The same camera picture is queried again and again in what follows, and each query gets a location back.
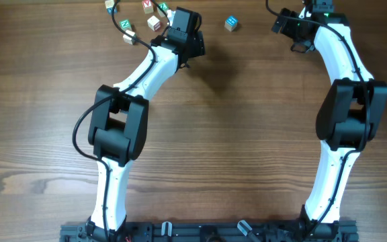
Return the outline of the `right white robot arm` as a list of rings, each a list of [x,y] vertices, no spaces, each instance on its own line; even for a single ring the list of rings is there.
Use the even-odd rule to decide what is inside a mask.
[[[316,116],[320,161],[313,189],[303,207],[305,239],[335,237],[341,227],[340,203],[351,169],[376,135],[387,100],[387,84],[363,65],[351,39],[349,21],[332,1],[304,1],[300,13],[283,8],[272,27],[293,41],[292,51],[316,50],[331,88]]]

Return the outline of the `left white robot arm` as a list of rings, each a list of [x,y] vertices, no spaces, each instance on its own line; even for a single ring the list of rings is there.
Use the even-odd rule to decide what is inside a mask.
[[[88,142],[99,180],[86,233],[93,241],[127,241],[126,190],[134,161],[145,145],[149,102],[187,61],[205,53],[199,13],[178,7],[166,33],[147,44],[148,53],[123,82],[102,85],[95,95]]]

